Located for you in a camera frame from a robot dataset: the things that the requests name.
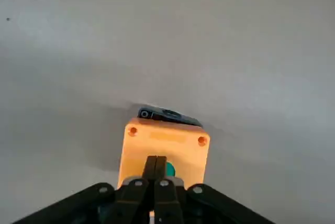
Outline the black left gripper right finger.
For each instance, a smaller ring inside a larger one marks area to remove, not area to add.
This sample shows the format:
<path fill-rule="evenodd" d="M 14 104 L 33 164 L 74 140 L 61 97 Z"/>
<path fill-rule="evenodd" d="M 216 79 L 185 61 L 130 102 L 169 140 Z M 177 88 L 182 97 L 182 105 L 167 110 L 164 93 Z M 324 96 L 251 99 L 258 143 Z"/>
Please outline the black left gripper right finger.
<path fill-rule="evenodd" d="M 206 184 L 186 189 L 182 179 L 166 175 L 166 164 L 165 156 L 156 157 L 155 223 L 272 223 Z"/>

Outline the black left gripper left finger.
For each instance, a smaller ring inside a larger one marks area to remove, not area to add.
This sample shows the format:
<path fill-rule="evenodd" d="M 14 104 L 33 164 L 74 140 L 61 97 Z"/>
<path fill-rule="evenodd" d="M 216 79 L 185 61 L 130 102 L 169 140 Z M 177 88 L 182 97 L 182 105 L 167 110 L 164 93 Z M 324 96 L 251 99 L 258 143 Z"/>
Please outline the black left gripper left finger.
<path fill-rule="evenodd" d="M 156 156 L 148 156 L 142 175 L 124 179 L 118 189 L 94 184 L 17 223 L 148 223 L 156 168 Z"/>

